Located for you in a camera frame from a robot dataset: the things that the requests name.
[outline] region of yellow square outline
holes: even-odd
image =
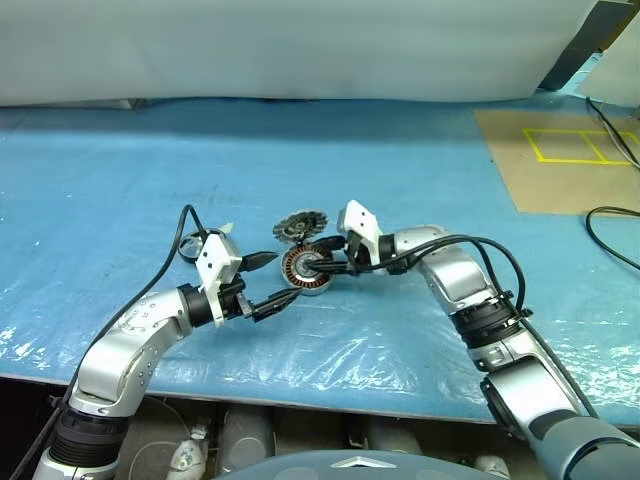
[[[529,141],[531,148],[536,154],[536,159],[540,163],[577,163],[582,165],[631,165],[628,161],[618,161],[618,160],[609,160],[607,159],[603,153],[600,151],[598,147],[591,141],[589,135],[607,135],[607,132],[602,130],[568,130],[568,129],[560,129],[560,128],[523,128],[522,133]],[[593,160],[590,158],[547,158],[544,156],[540,147],[536,143],[536,141],[531,136],[532,133],[558,133],[558,134],[577,134],[582,137],[585,143],[593,150],[593,153],[596,154],[599,160]],[[630,137],[636,144],[640,145],[640,140],[633,132],[620,132],[620,136]]]

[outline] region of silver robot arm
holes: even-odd
[[[207,237],[196,261],[202,285],[143,297],[86,353],[68,407],[35,480],[111,480],[118,466],[128,419],[137,411],[153,372],[172,345],[195,327],[243,315],[254,321],[279,312],[298,295],[278,292],[254,305],[242,290],[241,271],[254,270],[277,255],[242,257],[224,234]]]
[[[338,230],[357,265],[376,265],[449,232],[420,226],[384,235],[375,215],[355,200],[341,212]],[[378,273],[402,273],[389,267]],[[602,420],[582,416],[565,377],[523,327],[509,297],[487,280],[477,262],[457,244],[425,255],[413,267],[426,280],[467,345],[476,368],[487,375],[482,392],[496,421],[525,439],[550,478],[634,478],[640,444]]]

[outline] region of blue plastic sheet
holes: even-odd
[[[539,97],[510,108],[582,111]],[[283,216],[351,198],[386,232],[424,223],[494,238],[526,304],[609,420],[640,423],[638,278],[573,215],[518,214],[470,106],[193,100],[140,111],[0,111],[0,374],[65,382],[92,336],[155,273],[180,209],[234,222],[244,253],[287,247]],[[598,219],[638,254],[637,222]],[[505,285],[513,275],[496,254]],[[260,300],[277,262],[244,275]],[[197,283],[176,259],[156,290]],[[476,372],[417,274],[337,278],[259,324],[234,319],[173,347],[151,391],[403,416],[490,419]]]

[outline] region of gear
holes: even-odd
[[[273,236],[284,243],[301,243],[322,232],[327,215],[318,210],[300,210],[280,220],[273,227]]]
[[[302,288],[303,295],[318,295],[329,288],[332,277],[306,267],[313,260],[333,260],[333,255],[311,245],[293,247],[282,256],[282,276],[292,287]]]

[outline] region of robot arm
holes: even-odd
[[[239,315],[260,321],[291,303],[299,290],[280,291],[254,305],[239,272],[260,268],[277,255],[242,257],[224,234],[207,237],[196,261],[200,287],[183,285],[143,297],[85,355],[68,407],[40,458],[36,480],[110,480],[128,419],[138,409],[160,358],[193,328],[221,326]]]
[[[450,235],[431,225],[384,235],[375,215],[355,200],[341,212],[338,230],[346,235],[348,265],[318,261],[311,268],[357,273],[386,265],[374,271],[404,273],[410,264],[390,260]],[[569,383],[522,325],[530,312],[518,311],[473,257],[452,244],[422,256],[409,268],[425,278],[474,365],[487,373],[481,389],[496,421],[528,441],[550,478],[611,480],[637,475],[640,444],[599,419],[581,416]]]

